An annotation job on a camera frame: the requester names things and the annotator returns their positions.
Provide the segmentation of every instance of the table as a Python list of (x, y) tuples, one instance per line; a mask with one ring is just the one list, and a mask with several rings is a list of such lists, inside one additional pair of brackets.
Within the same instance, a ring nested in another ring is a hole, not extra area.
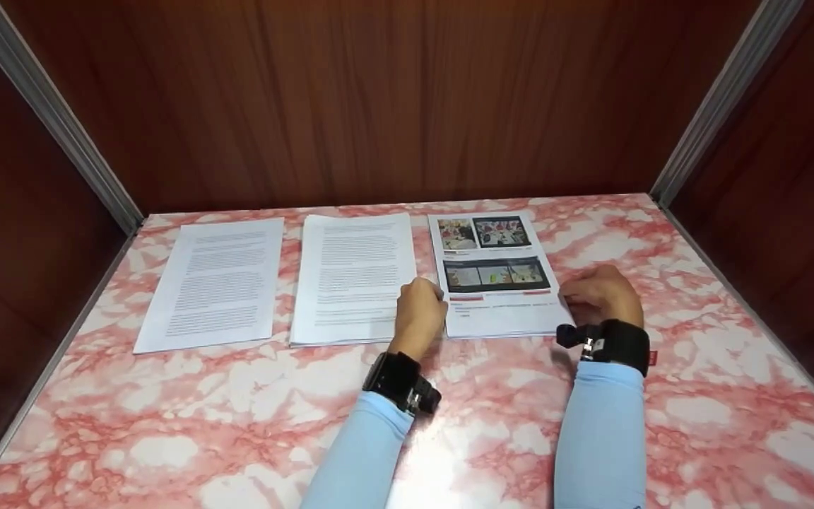
[[(558, 279), (614, 261), (642, 294), (649, 507), (814, 506), (814, 393), (645, 194), (149, 216), (0, 458), (0, 507), (297, 507), (384, 345), (291, 350), (308, 213), (528, 209)], [(131, 348), (185, 223), (282, 216), (273, 336)], [(444, 395), (409, 435), (390, 507), (548, 507), (571, 376), (553, 338), (443, 341)]]

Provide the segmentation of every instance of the pink marble tabletop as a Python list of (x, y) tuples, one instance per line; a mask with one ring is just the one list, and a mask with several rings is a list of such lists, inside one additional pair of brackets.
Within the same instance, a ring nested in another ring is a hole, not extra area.
[[(814, 507), (814, 393), (645, 194), (150, 216), (0, 458), (0, 507), (297, 507), (384, 345), (288, 348), (308, 213), (528, 209), (561, 280), (613, 261), (642, 294), (649, 507)], [(271, 339), (134, 356), (178, 226), (284, 217)], [(548, 507), (570, 385), (553, 338), (443, 341), (390, 507)]]

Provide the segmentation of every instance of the stack of papers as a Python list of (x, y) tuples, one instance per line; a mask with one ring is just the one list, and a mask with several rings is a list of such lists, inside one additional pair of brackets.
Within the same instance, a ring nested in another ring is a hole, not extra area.
[(283, 229), (282, 218), (181, 226), (134, 353), (271, 337)]
[(410, 216), (307, 216), (291, 346), (394, 337), (401, 284), (416, 277)]
[(449, 338), (554, 335), (574, 323), (527, 212), (429, 216)]

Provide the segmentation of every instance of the forearm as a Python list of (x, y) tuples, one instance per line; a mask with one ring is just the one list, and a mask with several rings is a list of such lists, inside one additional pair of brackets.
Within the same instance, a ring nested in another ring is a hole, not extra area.
[(642, 374), (581, 362), (555, 456), (555, 509), (646, 506)]
[(301, 508), (384, 507), (413, 418), (374, 392), (361, 392), (307, 487)]

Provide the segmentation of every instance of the corner trim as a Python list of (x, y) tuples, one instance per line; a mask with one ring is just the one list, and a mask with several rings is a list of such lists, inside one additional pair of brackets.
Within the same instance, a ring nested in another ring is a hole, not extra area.
[(762, 333), (765, 333), (765, 336), (768, 337), (772, 344), (775, 345), (775, 347), (777, 347), (780, 351), (784, 352), (784, 354), (791, 361), (791, 364), (794, 365), (794, 368), (797, 371), (800, 371), (800, 374), (802, 374), (802, 376), (806, 379), (808, 387), (812, 390), (812, 392), (814, 392), (814, 378), (812, 378), (812, 375), (803, 367), (802, 363), (794, 355), (791, 349), (787, 348), (787, 345), (781, 341), (781, 338), (779, 338), (778, 335), (768, 327), (768, 324), (765, 323), (762, 318), (760, 318), (759, 313), (756, 313), (755, 309), (753, 309), (753, 307), (746, 302), (746, 299), (743, 299), (743, 296), (741, 296), (740, 293), (734, 289), (733, 284), (731, 284), (731, 282), (724, 277), (721, 270), (715, 266), (715, 264), (711, 261), (711, 258), (708, 257), (708, 254), (705, 254), (705, 251), (703, 251), (697, 242), (695, 242), (695, 239), (692, 238), (692, 235), (689, 234), (689, 232), (687, 232), (687, 228), (684, 228), (682, 223), (678, 221), (678, 219), (674, 216), (674, 213), (671, 213), (670, 210), (662, 207), (662, 205), (658, 202), (656, 202), (656, 205), (659, 206), (659, 210), (664, 213), (671, 225), (674, 225), (674, 228), (676, 231), (678, 231), (680, 236), (687, 241), (687, 244), (689, 244), (689, 246), (692, 248), (692, 251), (695, 251), (695, 254), (697, 254), (698, 257), (702, 259), (703, 263), (708, 266), (709, 270), (711, 270), (712, 274), (714, 274), (714, 277), (717, 277), (718, 281), (720, 281), (721, 285), (724, 287), (724, 290), (727, 290), (727, 292), (737, 300), (737, 303), (743, 307), (747, 315), (753, 319), (753, 322), (755, 322), (756, 325), (762, 329)]
[(87, 135), (64, 97), (20, 36), (0, 6), (0, 67), (27, 101), (49, 134), (77, 167), (88, 186), (109, 209), (112, 217), (131, 235), (143, 223), (143, 216), (109, 163)]
[(668, 207), (674, 201), (802, 4), (803, 0), (762, 0), (759, 4), (649, 191), (660, 206)]
[(16, 434), (17, 429), (20, 428), (20, 423), (23, 422), (23, 418), (27, 416), (30, 409), (32, 409), (33, 404), (36, 403), (37, 397), (40, 396), (43, 387), (45, 387), (46, 382), (49, 381), (49, 377), (51, 377), (52, 373), (55, 371), (55, 367), (58, 366), (59, 361), (61, 361), (61, 358), (64, 357), (65, 351), (68, 351), (68, 347), (71, 345), (71, 342), (74, 341), (74, 337), (77, 336), (77, 333), (80, 331), (83, 323), (87, 321), (87, 316), (100, 299), (102, 292), (106, 289), (106, 286), (112, 279), (112, 275), (115, 274), (115, 271), (117, 268), (119, 268), (122, 260), (124, 260), (127, 250), (130, 249), (130, 246), (133, 244), (134, 239), (136, 239), (136, 234), (138, 234), (138, 232), (139, 228), (136, 228), (131, 235), (127, 236), (122, 248), (116, 253), (115, 258), (109, 265), (109, 268), (106, 269), (105, 273), (100, 279), (100, 282), (87, 299), (87, 303), (84, 304), (83, 309), (81, 309), (81, 313), (77, 315), (76, 319), (74, 319), (74, 323), (72, 323), (71, 328), (65, 333), (64, 338), (61, 339), (59, 347), (55, 349), (55, 352), (49, 359), (48, 364), (46, 364), (46, 367), (43, 368), (42, 373), (40, 373), (39, 379), (37, 379), (36, 383), (33, 384), (33, 388), (27, 395), (27, 399), (25, 399), (23, 405), (20, 406), (20, 409), (17, 411), (16, 415), (14, 415), (14, 420), (12, 420), (11, 425), (8, 426), (6, 432), (4, 432), (4, 435), (2, 435), (2, 439), (0, 440), (0, 458), (6, 451), (6, 448), (8, 448), (8, 444), (11, 442), (14, 434)]

